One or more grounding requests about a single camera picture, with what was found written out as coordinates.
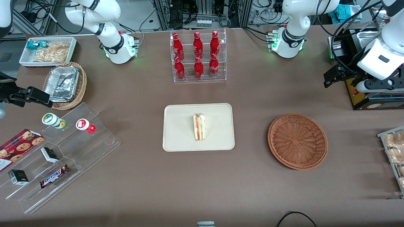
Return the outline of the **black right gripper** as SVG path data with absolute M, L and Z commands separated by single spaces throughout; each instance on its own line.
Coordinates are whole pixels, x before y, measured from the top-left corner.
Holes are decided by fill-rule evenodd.
M 16 78 L 7 76 L 3 72 L 0 72 L 0 99 L 1 102 L 8 104 L 14 104 L 20 107 L 24 107 L 26 103 L 32 102 L 51 108 L 53 102 L 50 100 L 50 95 L 38 88 L 29 86 L 25 89 L 17 86 Z

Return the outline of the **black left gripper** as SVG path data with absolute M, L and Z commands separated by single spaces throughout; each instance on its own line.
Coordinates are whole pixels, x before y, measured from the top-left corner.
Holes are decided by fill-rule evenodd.
M 327 89 L 336 82 L 347 81 L 348 79 L 361 80 L 361 75 L 341 64 L 334 65 L 324 73 L 324 88 Z

